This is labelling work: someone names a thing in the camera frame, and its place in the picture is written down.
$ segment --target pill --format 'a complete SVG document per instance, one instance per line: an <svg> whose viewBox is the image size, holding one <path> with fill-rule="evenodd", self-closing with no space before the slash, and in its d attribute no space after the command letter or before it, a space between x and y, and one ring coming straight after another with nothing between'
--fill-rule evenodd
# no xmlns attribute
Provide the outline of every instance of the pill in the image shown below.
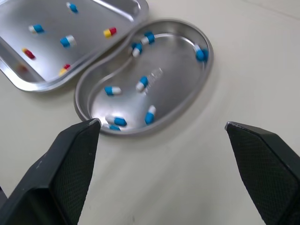
<svg viewBox="0 0 300 225"><path fill-rule="evenodd" d="M75 38L72 35L63 37L60 42L65 48L76 45Z"/></svg>
<svg viewBox="0 0 300 225"><path fill-rule="evenodd" d="M197 60L200 62L204 61L204 54L203 54L201 48L199 47L199 45L194 46L194 51L196 52Z"/></svg>
<svg viewBox="0 0 300 225"><path fill-rule="evenodd" d="M121 130L119 127L111 124L104 124L103 125L105 128L111 129L111 130Z"/></svg>
<svg viewBox="0 0 300 225"><path fill-rule="evenodd" d="M68 68L70 68L70 64L65 64L64 69L68 69Z"/></svg>
<svg viewBox="0 0 300 225"><path fill-rule="evenodd" d="M23 48L22 52L25 53L25 55L27 55L28 58L30 58L30 59L34 59L35 58L34 54L32 54L32 52L29 51L27 48Z"/></svg>
<svg viewBox="0 0 300 225"><path fill-rule="evenodd" d="M133 49L132 51L132 55L133 57L138 57L140 54L142 54L143 52L143 48L142 48L142 45L140 43L136 44L135 45L135 48Z"/></svg>
<svg viewBox="0 0 300 225"><path fill-rule="evenodd" d="M145 44L152 44L154 41L155 41L155 37L154 37L154 34L152 34L152 33L149 34L149 35L147 35L147 36L145 36L145 37L143 37L141 39L141 43L143 45L145 45Z"/></svg>
<svg viewBox="0 0 300 225"><path fill-rule="evenodd" d="M156 113L156 108L154 107L154 105L151 105L150 108L148 109L148 112L145 116L145 122L146 124L150 124L154 121L154 116Z"/></svg>
<svg viewBox="0 0 300 225"><path fill-rule="evenodd" d="M136 47L136 45L137 45L136 42L132 43L132 44L131 44L132 49L134 49L134 48Z"/></svg>
<svg viewBox="0 0 300 225"><path fill-rule="evenodd" d="M110 38L115 33L117 33L117 28L115 28L115 27L111 27L110 29L103 31L103 34L106 38Z"/></svg>
<svg viewBox="0 0 300 225"><path fill-rule="evenodd" d="M59 74L59 76L63 76L63 75L64 75L64 73L65 73L66 71L67 71L67 70L66 70L65 68L61 69L61 70L60 70L60 74Z"/></svg>
<svg viewBox="0 0 300 225"><path fill-rule="evenodd" d="M42 33L42 32L44 32L44 29L40 24L29 26L28 29L31 33Z"/></svg>
<svg viewBox="0 0 300 225"><path fill-rule="evenodd" d="M140 81L137 83L136 85L136 90L141 92L142 90L144 90L145 87L147 87L148 85L148 78L146 76L143 76Z"/></svg>
<svg viewBox="0 0 300 225"><path fill-rule="evenodd" d="M119 87L105 87L104 90L107 95L119 95L122 92Z"/></svg>
<svg viewBox="0 0 300 225"><path fill-rule="evenodd" d="M106 116L105 119L110 124L115 124L122 127L127 125L126 120L124 120L122 117Z"/></svg>
<svg viewBox="0 0 300 225"><path fill-rule="evenodd" d="M70 2L67 2L66 5L73 13L78 13L76 5Z"/></svg>

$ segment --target stainless steel tray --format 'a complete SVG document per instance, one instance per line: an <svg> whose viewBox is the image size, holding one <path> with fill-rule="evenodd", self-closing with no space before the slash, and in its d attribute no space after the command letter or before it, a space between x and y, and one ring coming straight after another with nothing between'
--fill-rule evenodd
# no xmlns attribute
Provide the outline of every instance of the stainless steel tray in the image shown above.
<svg viewBox="0 0 300 225"><path fill-rule="evenodd" d="M67 1L0 0L0 70L17 88L42 92L61 86L148 15L145 0L72 0L78 13L67 8ZM32 34L28 27L37 23L45 32ZM110 27L116 27L117 33L107 39L103 31ZM75 38L76 46L62 46L60 39L67 35ZM65 64L71 67L59 77Z"/></svg>
<svg viewBox="0 0 300 225"><path fill-rule="evenodd" d="M131 44L152 31L155 42L144 45L138 58ZM198 62L194 46L207 53ZM213 63L213 50L207 37L195 26L178 20L160 20L138 28L109 57L91 66L80 78L75 90L75 109L82 120L113 115L127 121L121 131L101 128L109 135L147 134L172 123L192 103L202 89ZM149 85L139 93L135 85L147 76ZM121 95L108 96L105 86L119 86ZM146 125L151 105L157 113L154 123Z"/></svg>

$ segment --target blue and white capsule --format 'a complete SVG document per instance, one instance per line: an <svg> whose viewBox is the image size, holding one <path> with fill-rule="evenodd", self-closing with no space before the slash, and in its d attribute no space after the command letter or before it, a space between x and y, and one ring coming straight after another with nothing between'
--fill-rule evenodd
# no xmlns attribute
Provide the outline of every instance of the blue and white capsule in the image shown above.
<svg viewBox="0 0 300 225"><path fill-rule="evenodd" d="M121 88L119 87L105 87L104 88L107 95L120 95L122 93Z"/></svg>
<svg viewBox="0 0 300 225"><path fill-rule="evenodd" d="M154 117L155 117L155 113L156 113L156 108L154 105L151 105L150 108L148 109L148 112L145 116L145 123L151 124L154 121Z"/></svg>
<svg viewBox="0 0 300 225"><path fill-rule="evenodd" d="M204 61L205 56L204 56L201 48L199 47L199 45L194 45L194 51L196 53L196 59L200 62Z"/></svg>
<svg viewBox="0 0 300 225"><path fill-rule="evenodd" d="M73 13L78 13L78 9L75 4L67 2L66 5Z"/></svg>
<svg viewBox="0 0 300 225"><path fill-rule="evenodd" d="M143 45L146 45L146 44L152 44L155 42L155 36L152 32L148 32L148 33L145 33L145 37L143 37L141 39L141 43Z"/></svg>
<svg viewBox="0 0 300 225"><path fill-rule="evenodd" d="M62 46L64 46L65 48L76 45L75 38L74 38L72 35L68 35L68 36L66 36L66 37L63 37L63 38L60 40L60 43L61 43Z"/></svg>
<svg viewBox="0 0 300 225"><path fill-rule="evenodd" d="M137 83L136 85L136 90L141 92L142 90L144 90L148 85L148 78L146 76L143 76L140 81Z"/></svg>
<svg viewBox="0 0 300 225"><path fill-rule="evenodd" d="M140 43L138 43L138 44L135 45L135 48L132 51L132 55L133 55L133 57L136 58L140 54L142 54L142 52L143 52L143 47L142 47L142 45Z"/></svg>
<svg viewBox="0 0 300 225"><path fill-rule="evenodd" d="M124 127L127 125L126 120L122 117L115 117L115 116L105 116L106 121L109 124L115 124L121 127Z"/></svg>
<svg viewBox="0 0 300 225"><path fill-rule="evenodd" d="M121 130L118 126L111 125L111 124L104 124L103 126L111 130Z"/></svg>
<svg viewBox="0 0 300 225"><path fill-rule="evenodd" d="M34 33L34 34L44 32L44 29L43 29L41 24L36 24L36 25L29 26L28 29L31 33Z"/></svg>

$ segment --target metal tray rim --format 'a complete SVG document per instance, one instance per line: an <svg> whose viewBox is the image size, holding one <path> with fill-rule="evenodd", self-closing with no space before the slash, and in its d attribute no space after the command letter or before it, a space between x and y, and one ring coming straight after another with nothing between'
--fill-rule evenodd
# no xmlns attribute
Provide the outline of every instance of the metal tray rim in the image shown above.
<svg viewBox="0 0 300 225"><path fill-rule="evenodd" d="M149 5L146 0L136 0L136 1L139 3L141 8L141 11L137 16L137 20L139 21L137 25L139 25L147 20ZM115 43L121 41L127 34L124 34L123 36L119 36L116 39ZM73 77L78 75L82 70L88 67L92 62L94 62L97 58L99 58L111 47L112 46L109 46L104 52L94 54L92 57L90 57L88 60L86 60L84 63L82 63L80 66L78 66L74 71L70 72L69 74L66 74L65 76L62 76L50 82L27 82L23 80L17 75L16 72L13 71L13 69L4 61L4 59L1 56L0 56L0 71L10 80L10 82L17 89L26 92L35 92L35 93L49 92L67 83L69 80L71 80Z"/></svg>
<svg viewBox="0 0 300 225"><path fill-rule="evenodd" d="M148 26L150 24L153 23L160 23L160 22L176 22L176 23L182 23L185 24L187 26L192 27L193 29L195 29L196 31L198 31L203 38L205 39L205 42L207 43L208 46L208 52L209 52L209 57L207 60L207 67L204 71L204 75L202 77L202 79L199 80L199 86L197 89L194 89L188 96L187 98L182 101L174 110L172 110L169 114L167 114L166 116L160 118L158 121L154 122L151 125L148 125L146 127L143 128L139 128L139 129L133 129L133 130L129 130L129 131L114 131L108 128L101 128L100 132L102 134L105 135L112 135L112 136L141 136L141 135L148 135L152 132L158 131L160 130L165 124L168 124L169 122L171 122L173 120L174 117L177 117L178 114L183 113L187 106L190 106L193 102L193 100L197 97L198 93L201 91L203 85L205 84L205 82L207 80L208 75L210 74L211 68L212 68L212 64L214 61L214 52L213 52L213 48L212 45L210 43L210 41L208 40L208 38L206 37L206 35L200 30L198 29L196 26L183 21L183 20L178 20L178 19L160 19L160 20L154 20L151 22L147 22L144 24L141 24L139 27L137 27L131 35L129 35L127 37L127 39L124 41L124 43L118 48L116 49L111 55L109 55L108 57L106 57L105 59L99 61L98 63L92 65L90 68L88 68L83 75L81 76L80 80L77 83L76 89L75 89L75 94L74 94L74 107L75 107L75 111L77 113L77 115L79 116L79 118L82 121L85 120L89 120L90 118L87 117L86 115L84 115L84 113L82 112L80 106L79 106L79 90L80 90L80 86L83 83L84 79L89 75L90 71L92 71L94 68L101 66L102 64L112 60L115 56L117 56L121 51L123 51L124 48L126 48L129 43L131 42L131 39L133 38L133 36L135 35L135 33L145 27Z"/></svg>

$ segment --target white table surface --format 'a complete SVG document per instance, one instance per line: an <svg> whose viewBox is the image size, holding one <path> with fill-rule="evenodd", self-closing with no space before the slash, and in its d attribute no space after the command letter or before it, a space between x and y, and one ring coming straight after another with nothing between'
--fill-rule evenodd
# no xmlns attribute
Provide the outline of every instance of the white table surface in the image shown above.
<svg viewBox="0 0 300 225"><path fill-rule="evenodd" d="M179 18L210 39L215 62L193 105L139 139L100 136L80 225L263 225L238 172L228 120L280 135L300 153L300 21L296 1L148 0L150 18ZM56 135L80 122L76 79L48 94L0 74L0 186L10 195Z"/></svg>

